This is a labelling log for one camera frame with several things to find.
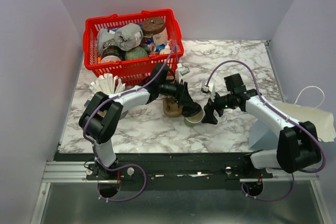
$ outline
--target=red plastic basket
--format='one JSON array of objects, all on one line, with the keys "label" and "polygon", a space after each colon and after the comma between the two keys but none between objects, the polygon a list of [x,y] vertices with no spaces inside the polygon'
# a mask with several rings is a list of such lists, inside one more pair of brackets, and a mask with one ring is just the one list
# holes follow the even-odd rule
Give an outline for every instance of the red plastic basket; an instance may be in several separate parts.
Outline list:
[{"label": "red plastic basket", "polygon": [[[182,35],[180,27],[170,9],[143,10],[141,13],[118,16],[113,14],[106,17],[89,18],[86,20],[86,28],[83,36],[84,65],[97,77],[104,73],[112,73],[121,78],[122,82],[128,85],[139,84],[149,76],[158,62],[164,62],[168,54],[157,55],[137,60],[125,60],[119,62],[98,63],[97,34],[101,28],[118,28],[128,23],[141,24],[150,17],[162,17],[165,20],[168,39],[171,40],[171,48],[177,44],[177,55],[183,56]],[[169,67],[175,71],[176,57],[171,56],[168,61]]]}]

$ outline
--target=table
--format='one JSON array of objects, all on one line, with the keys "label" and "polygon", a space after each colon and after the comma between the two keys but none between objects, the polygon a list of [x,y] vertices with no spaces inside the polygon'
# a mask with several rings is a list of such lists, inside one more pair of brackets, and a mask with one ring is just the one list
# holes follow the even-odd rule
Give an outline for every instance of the table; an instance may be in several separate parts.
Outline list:
[{"label": "table", "polygon": [[[208,99],[208,95],[200,91],[202,82],[219,63],[229,59],[240,60],[253,69],[260,91],[269,101],[281,100],[263,41],[184,40],[183,45],[185,53],[180,62],[191,71],[184,80],[188,82],[192,98],[202,106]],[[247,69],[229,63],[212,78],[216,91],[225,94],[223,78],[235,73],[240,73],[247,89],[254,88]],[[96,76],[83,65],[60,145],[61,153],[92,153],[91,144],[83,138],[78,121],[91,94],[89,84],[95,79]],[[224,116],[218,118],[217,125],[187,127],[183,117],[164,115],[162,100],[157,100],[129,111],[118,124],[112,138],[113,148],[116,153],[248,152],[249,129],[255,121],[252,115],[236,109],[226,110]]]}]

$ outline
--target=purple cable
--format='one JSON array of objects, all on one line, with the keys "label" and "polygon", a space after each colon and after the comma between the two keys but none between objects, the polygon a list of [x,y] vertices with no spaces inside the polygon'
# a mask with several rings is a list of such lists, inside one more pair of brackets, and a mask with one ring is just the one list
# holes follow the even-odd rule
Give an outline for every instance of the purple cable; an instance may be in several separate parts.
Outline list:
[{"label": "purple cable", "polygon": [[[177,44],[175,44],[175,45],[173,46],[171,52],[169,53],[169,55],[168,55],[166,61],[165,61],[164,64],[162,65],[162,67],[159,69],[159,71],[157,72],[157,74],[156,74],[156,75],[155,75],[155,76],[154,76],[148,83],[146,83],[144,86],[139,87],[137,90],[134,90],[134,89],[133,89],[133,90],[127,90],[127,91],[124,91],[124,92],[122,92],[121,94],[115,95],[115,96],[113,96],[113,97],[111,97],[111,98],[105,100],[104,102],[102,102],[102,103],[101,103],[101,104],[100,104],[100,105],[93,111],[93,113],[90,115],[88,121],[86,122],[86,124],[85,124],[85,126],[84,126],[84,128],[83,128],[83,137],[84,137],[86,140],[88,140],[91,144],[94,144],[94,141],[91,140],[91,139],[86,135],[86,132],[87,132],[88,126],[89,126],[89,124],[90,124],[92,118],[98,113],[98,111],[99,111],[105,104],[107,104],[108,102],[111,102],[111,101],[113,101],[114,99],[116,99],[116,98],[118,98],[118,97],[122,97],[122,96],[124,96],[124,95],[126,95],[126,94],[130,94],[130,93],[137,92],[138,90],[144,89],[144,88],[146,88],[148,85],[150,85],[150,84],[151,84],[151,83],[152,83],[152,82],[159,76],[159,74],[162,72],[164,66],[167,65],[167,63],[168,63],[168,61],[169,61],[169,59],[170,59],[170,57],[172,56],[172,54],[173,54],[174,51],[175,51],[175,55],[176,55],[176,62],[178,63],[178,62],[179,62],[179,61],[178,61],[178,60],[179,60],[179,59],[178,59],[179,57],[178,57],[178,55],[177,55]],[[143,186],[142,186],[142,188],[141,188],[135,195],[133,195],[133,196],[131,196],[131,197],[129,197],[129,198],[126,198],[126,199],[108,199],[108,198],[103,198],[103,197],[100,195],[100,192],[99,192],[100,186],[98,186],[98,193],[99,193],[100,198],[103,198],[103,199],[105,199],[105,200],[107,200],[107,201],[123,202],[123,201],[127,201],[127,200],[134,199],[135,197],[137,197],[138,195],[140,195],[140,194],[144,191],[145,186],[146,186],[146,182],[147,182],[147,178],[146,178],[146,173],[145,173],[144,169],[143,169],[141,166],[136,165],[136,164],[129,164],[129,165],[120,166],[120,167],[115,168],[115,169],[110,169],[110,168],[108,168],[106,165],[103,164],[103,162],[101,161],[101,159],[99,158],[99,156],[98,156],[98,154],[97,154],[96,147],[95,147],[94,145],[93,145],[92,149],[93,149],[93,153],[94,153],[95,157],[97,158],[98,163],[99,163],[105,170],[108,170],[108,171],[110,171],[110,172],[116,172],[116,171],[121,170],[121,169],[123,169],[123,168],[134,166],[134,167],[139,168],[139,169],[141,170],[143,176],[144,176]]]},{"label": "purple cable", "polygon": [[239,64],[242,64],[243,66],[245,66],[248,71],[251,73],[252,75],[252,78],[253,78],[253,82],[254,82],[254,85],[256,86],[256,90],[257,90],[257,93],[258,93],[258,96],[260,98],[260,100],[264,103],[265,106],[267,106],[269,109],[271,109],[274,113],[276,113],[277,115],[279,115],[281,118],[287,120],[289,123],[295,125],[296,127],[298,127],[300,130],[302,130],[303,132],[305,132],[315,143],[316,145],[318,146],[318,148],[320,149],[321,151],[321,155],[322,155],[322,164],[319,168],[317,169],[314,169],[314,170],[301,170],[301,172],[304,172],[304,173],[317,173],[321,170],[323,170],[323,168],[326,166],[326,163],[327,163],[327,159],[326,159],[326,155],[325,155],[325,152],[324,152],[324,149],[322,148],[321,144],[319,143],[319,141],[309,132],[307,131],[305,128],[303,128],[300,124],[294,122],[292,119],[287,119],[287,117],[285,115],[283,115],[280,111],[276,110],[275,108],[273,108],[268,102],[266,102],[263,97],[261,96],[260,92],[259,92],[259,86],[258,86],[258,83],[257,83],[257,79],[255,77],[255,75],[253,74],[253,71],[252,69],[246,65],[245,63],[239,61],[239,60],[227,60],[227,61],[224,61],[222,63],[220,63],[213,71],[212,73],[210,74],[209,76],[209,79],[206,83],[206,86],[208,87],[209,85],[209,82],[210,82],[210,79],[211,77],[214,75],[215,71],[217,71],[217,69],[226,64],[226,63],[231,63],[231,62],[234,62],[234,63],[239,63]]},{"label": "purple cable", "polygon": [[289,190],[288,193],[286,193],[285,195],[283,195],[283,196],[280,197],[280,198],[276,198],[276,199],[263,199],[263,198],[257,198],[257,197],[255,197],[255,196],[252,196],[252,195],[249,194],[248,186],[247,186],[245,183],[242,183],[242,185],[241,185],[241,190],[242,190],[242,192],[245,194],[246,197],[249,197],[249,198],[251,198],[251,199],[256,199],[256,200],[266,201],[266,202],[280,201],[280,200],[283,200],[283,199],[288,198],[288,197],[291,195],[291,193],[293,192],[293,190],[294,190],[294,181],[295,181],[295,180],[294,180],[294,175],[293,175],[293,173],[292,173],[291,175],[292,175],[292,185],[291,185],[291,187],[290,187],[290,190]]}]

